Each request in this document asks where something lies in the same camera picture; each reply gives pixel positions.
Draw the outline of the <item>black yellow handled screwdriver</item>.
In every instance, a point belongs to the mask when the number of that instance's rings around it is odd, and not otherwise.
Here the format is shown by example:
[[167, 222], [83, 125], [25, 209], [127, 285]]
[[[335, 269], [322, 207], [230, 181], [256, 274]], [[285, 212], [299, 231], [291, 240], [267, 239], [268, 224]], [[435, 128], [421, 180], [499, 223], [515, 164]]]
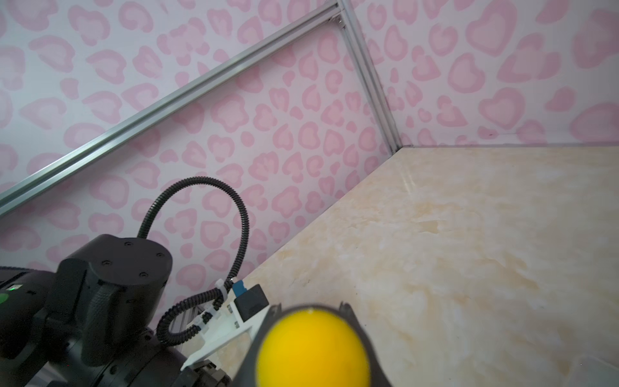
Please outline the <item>black yellow handled screwdriver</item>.
[[390, 386], [348, 303], [271, 306], [232, 386]]

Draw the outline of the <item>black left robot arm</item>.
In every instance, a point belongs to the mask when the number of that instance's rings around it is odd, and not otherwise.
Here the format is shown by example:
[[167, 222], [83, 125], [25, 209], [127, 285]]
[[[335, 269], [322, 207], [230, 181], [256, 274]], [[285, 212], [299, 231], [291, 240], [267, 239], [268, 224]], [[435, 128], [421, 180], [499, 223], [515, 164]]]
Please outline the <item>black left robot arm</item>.
[[59, 386], [229, 386], [148, 328], [172, 270], [151, 240], [101, 235], [56, 272], [1, 270], [1, 383], [24, 386], [43, 367]]

